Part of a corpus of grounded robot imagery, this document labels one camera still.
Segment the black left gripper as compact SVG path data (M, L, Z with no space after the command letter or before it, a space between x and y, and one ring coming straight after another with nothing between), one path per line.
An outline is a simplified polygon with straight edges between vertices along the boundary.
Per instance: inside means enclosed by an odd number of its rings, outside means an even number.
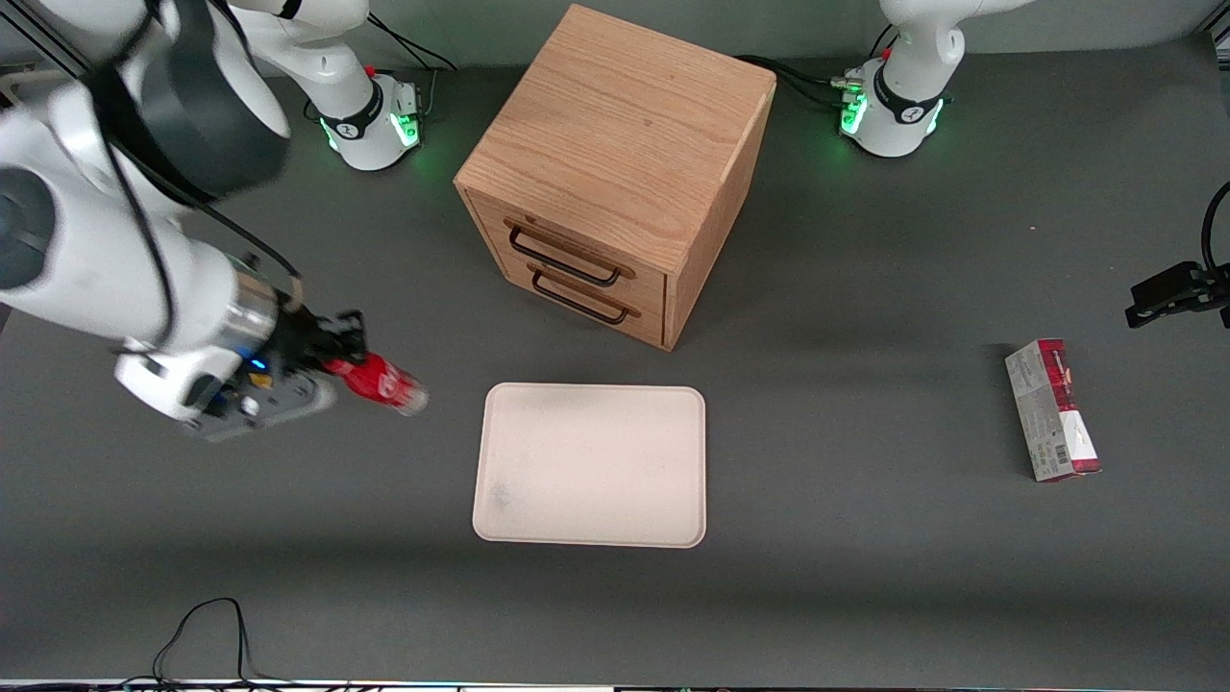
M1208 311L1216 311L1221 327L1230 328L1228 262L1203 270L1196 261L1180 262L1135 284L1132 297L1134 302L1125 309L1130 329L1183 312Z

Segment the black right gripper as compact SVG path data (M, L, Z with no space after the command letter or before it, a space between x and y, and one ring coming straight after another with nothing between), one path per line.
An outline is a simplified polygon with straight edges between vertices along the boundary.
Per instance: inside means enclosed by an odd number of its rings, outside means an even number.
M327 366L364 366L368 358L363 311L344 310L321 318L308 307L290 309L290 295L278 294L278 316L271 334L271 374L332 374Z

